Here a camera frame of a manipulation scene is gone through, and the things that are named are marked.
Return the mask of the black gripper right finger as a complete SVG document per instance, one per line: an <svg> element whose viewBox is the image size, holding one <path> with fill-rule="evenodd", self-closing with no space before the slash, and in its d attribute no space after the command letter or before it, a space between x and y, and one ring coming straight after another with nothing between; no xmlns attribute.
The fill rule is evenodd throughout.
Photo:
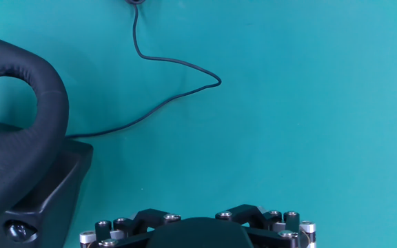
<svg viewBox="0 0 397 248"><path fill-rule="evenodd" d="M238 225L253 247L316 248L316 224L301 220L297 211L281 212L243 204L220 211L214 217Z"/></svg>

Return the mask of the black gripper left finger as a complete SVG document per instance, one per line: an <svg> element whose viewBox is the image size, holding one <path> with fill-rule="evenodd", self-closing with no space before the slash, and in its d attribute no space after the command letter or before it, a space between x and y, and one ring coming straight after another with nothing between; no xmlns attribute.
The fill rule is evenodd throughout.
<svg viewBox="0 0 397 248"><path fill-rule="evenodd" d="M80 248L144 247L158 227L181 221L181 215L145 209L130 218L95 222L94 229L79 234Z"/></svg>

